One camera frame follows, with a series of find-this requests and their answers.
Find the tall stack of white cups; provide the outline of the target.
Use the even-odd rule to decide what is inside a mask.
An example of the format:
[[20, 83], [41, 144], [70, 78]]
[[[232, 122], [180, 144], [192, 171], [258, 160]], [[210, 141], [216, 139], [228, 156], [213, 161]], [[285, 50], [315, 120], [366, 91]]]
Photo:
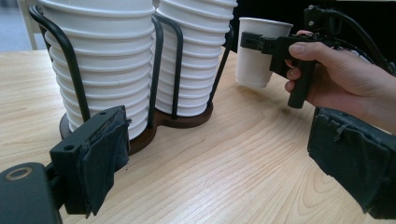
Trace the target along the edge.
[[165, 24], [158, 110], [181, 117], [206, 110], [236, 6], [236, 0], [160, 0], [156, 12], [179, 27], [183, 47], [181, 64], [177, 64], [177, 34]]

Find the white paper cup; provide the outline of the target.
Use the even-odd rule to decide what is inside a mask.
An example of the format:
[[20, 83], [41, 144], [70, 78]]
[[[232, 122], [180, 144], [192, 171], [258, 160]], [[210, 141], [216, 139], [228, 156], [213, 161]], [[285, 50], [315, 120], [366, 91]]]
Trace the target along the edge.
[[253, 33], [259, 37], [278, 38], [290, 33], [292, 24], [282, 21], [270, 21], [257, 18], [241, 17], [237, 44], [237, 61], [235, 80], [239, 85], [251, 89], [263, 89], [267, 86], [272, 71], [269, 70], [272, 57], [262, 54], [257, 49], [242, 46], [243, 33]]

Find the black double cup holder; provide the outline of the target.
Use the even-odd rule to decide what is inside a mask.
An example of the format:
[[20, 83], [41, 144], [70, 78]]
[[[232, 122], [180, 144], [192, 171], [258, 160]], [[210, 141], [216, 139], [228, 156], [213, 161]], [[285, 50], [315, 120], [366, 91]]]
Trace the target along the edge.
[[[82, 121], [87, 121], [103, 109], [106, 109], [105, 106], [89, 107], [88, 95], [86, 94], [88, 85], [85, 84], [81, 78], [81, 68], [78, 65], [77, 54], [75, 53], [75, 49], [65, 32], [57, 24], [46, 18], [39, 6], [30, 6], [29, 14], [40, 27], [42, 35], [52, 35], [52, 40], [46, 43], [47, 47], [50, 49], [58, 46], [60, 48], [61, 55], [64, 57], [66, 71], [69, 73], [68, 78], [71, 80], [72, 86], [72, 96], [70, 98], [66, 96], [63, 98], [66, 110], [69, 113], [75, 113], [78, 118], [82, 119]], [[179, 129], [193, 128], [204, 124], [210, 119], [213, 111], [213, 98], [228, 59], [233, 38], [233, 31], [229, 31], [226, 34], [226, 48], [221, 51], [222, 58], [214, 78], [214, 84], [211, 86], [208, 100], [204, 104], [205, 110], [199, 115], [186, 117], [181, 116], [179, 114], [179, 109], [177, 108], [177, 103], [181, 99], [179, 89], [181, 79], [181, 52], [183, 47], [182, 32], [175, 22], [161, 15], [153, 15], [151, 17], [151, 22], [154, 28], [154, 36], [156, 37], [154, 46], [157, 50], [153, 53], [152, 77], [149, 80], [148, 96], [146, 98], [147, 106], [145, 108], [145, 112], [147, 114], [147, 118], [144, 120], [141, 132], [130, 134], [130, 154], [135, 154], [149, 145], [159, 126]], [[173, 29], [177, 38], [176, 72], [174, 78], [176, 86], [173, 88], [174, 95], [172, 97], [170, 112], [162, 112], [158, 110], [155, 102], [155, 98], [158, 96], [158, 83], [160, 80], [160, 59], [163, 54], [164, 25]]]

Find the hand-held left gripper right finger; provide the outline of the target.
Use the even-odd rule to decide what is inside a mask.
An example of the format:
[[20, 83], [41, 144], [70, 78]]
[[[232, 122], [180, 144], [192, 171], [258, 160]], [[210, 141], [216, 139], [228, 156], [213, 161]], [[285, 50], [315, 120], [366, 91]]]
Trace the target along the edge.
[[330, 108], [315, 109], [309, 156], [377, 219], [396, 219], [396, 136]]

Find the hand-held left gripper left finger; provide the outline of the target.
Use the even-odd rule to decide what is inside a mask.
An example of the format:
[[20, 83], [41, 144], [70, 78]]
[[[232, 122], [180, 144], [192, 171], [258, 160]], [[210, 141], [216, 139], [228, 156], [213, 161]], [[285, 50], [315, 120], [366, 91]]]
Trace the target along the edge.
[[96, 215], [128, 161], [131, 121], [123, 105], [95, 114], [50, 151], [55, 174], [67, 189], [71, 215]]

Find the short stack of white cups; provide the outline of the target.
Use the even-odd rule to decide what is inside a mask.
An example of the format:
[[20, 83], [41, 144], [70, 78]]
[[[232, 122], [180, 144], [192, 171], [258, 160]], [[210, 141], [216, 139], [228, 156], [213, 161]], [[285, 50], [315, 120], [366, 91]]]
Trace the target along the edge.
[[151, 0], [38, 0], [71, 42], [91, 114], [126, 107], [129, 137], [148, 125], [155, 11]]

